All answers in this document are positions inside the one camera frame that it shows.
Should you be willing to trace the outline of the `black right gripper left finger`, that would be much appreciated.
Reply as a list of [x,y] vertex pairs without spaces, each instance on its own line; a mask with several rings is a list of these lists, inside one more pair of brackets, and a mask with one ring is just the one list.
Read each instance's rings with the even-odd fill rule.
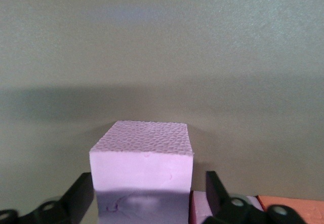
[[1,223],[80,223],[93,199],[92,176],[84,172],[60,199],[47,201],[24,216],[15,209],[1,210]]

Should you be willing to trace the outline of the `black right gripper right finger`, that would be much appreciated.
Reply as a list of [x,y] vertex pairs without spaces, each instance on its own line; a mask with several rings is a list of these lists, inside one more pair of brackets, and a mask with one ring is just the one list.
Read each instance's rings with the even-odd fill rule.
[[288,206],[271,205],[266,211],[261,211],[240,197],[230,197],[215,171],[206,172],[206,195],[212,215],[203,223],[305,223]]

